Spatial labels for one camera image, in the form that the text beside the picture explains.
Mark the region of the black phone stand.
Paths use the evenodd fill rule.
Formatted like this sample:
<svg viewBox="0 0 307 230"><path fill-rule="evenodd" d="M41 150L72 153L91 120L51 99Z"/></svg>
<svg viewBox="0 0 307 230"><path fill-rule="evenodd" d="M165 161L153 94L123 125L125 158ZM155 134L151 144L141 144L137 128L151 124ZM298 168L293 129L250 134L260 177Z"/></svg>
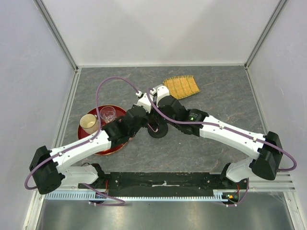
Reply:
<svg viewBox="0 0 307 230"><path fill-rule="evenodd" d="M167 122L163 118L157 115L150 115L149 122L153 122L153 121L155 121L159 125L158 127L159 129L156 133L154 133L150 131L149 128L147 127L148 134L153 138L163 138L168 133Z"/></svg>

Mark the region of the pink smartphone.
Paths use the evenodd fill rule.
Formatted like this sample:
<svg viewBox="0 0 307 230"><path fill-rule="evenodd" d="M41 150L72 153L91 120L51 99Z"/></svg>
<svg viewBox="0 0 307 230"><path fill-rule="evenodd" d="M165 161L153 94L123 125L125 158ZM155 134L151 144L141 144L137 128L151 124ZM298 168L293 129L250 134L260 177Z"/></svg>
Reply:
<svg viewBox="0 0 307 230"><path fill-rule="evenodd" d="M154 133L156 133L158 131L158 129L159 129L158 127L159 127L159 125L155 121L148 123L149 130L154 132Z"/></svg>

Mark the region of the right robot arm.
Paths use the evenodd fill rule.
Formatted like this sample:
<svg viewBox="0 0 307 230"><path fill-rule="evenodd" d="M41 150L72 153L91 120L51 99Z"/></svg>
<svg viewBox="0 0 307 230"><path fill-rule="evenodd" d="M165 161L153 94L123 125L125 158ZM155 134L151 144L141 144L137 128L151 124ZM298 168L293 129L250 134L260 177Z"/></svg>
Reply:
<svg viewBox="0 0 307 230"><path fill-rule="evenodd" d="M228 125L204 111L186 109L171 95L158 99L157 108L159 115L181 132L219 141L247 155L241 161L226 164L220 175L224 183L238 183L253 176L268 181L276 178L283 157L276 133L269 131L265 135Z"/></svg>

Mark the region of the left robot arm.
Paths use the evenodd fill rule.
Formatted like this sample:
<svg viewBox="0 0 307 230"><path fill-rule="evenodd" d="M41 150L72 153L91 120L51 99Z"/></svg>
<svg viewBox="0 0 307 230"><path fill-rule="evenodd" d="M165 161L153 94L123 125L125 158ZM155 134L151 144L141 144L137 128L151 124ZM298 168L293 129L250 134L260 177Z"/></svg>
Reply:
<svg viewBox="0 0 307 230"><path fill-rule="evenodd" d="M94 183L102 176L102 169L92 165L76 167L75 163L127 142L140 128L148 126L149 114L149 109L134 105L125 115L74 143L53 149L39 147L29 166L35 189L45 195L60 186Z"/></svg>

